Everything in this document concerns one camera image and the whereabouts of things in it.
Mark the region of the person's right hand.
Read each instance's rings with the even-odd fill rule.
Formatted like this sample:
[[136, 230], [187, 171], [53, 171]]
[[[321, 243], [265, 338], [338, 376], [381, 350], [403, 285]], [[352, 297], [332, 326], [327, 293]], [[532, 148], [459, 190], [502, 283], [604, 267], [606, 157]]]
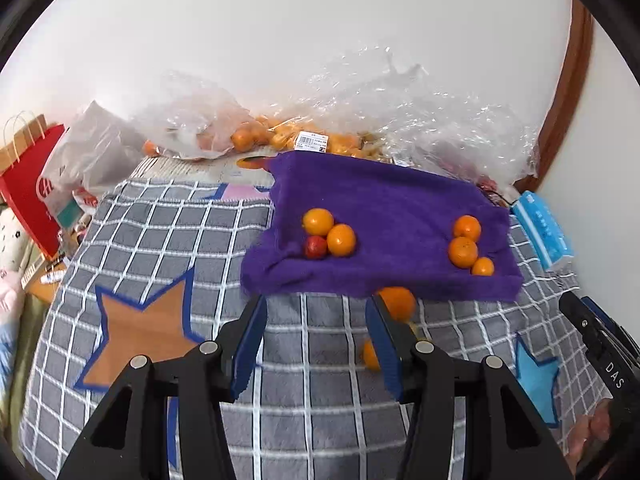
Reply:
[[592, 415], [580, 416], [570, 430], [565, 460], [572, 474], [576, 474], [578, 463], [584, 455], [589, 440], [597, 439], [606, 442], [610, 437], [611, 419], [608, 410], [611, 402], [611, 399], [602, 399]]

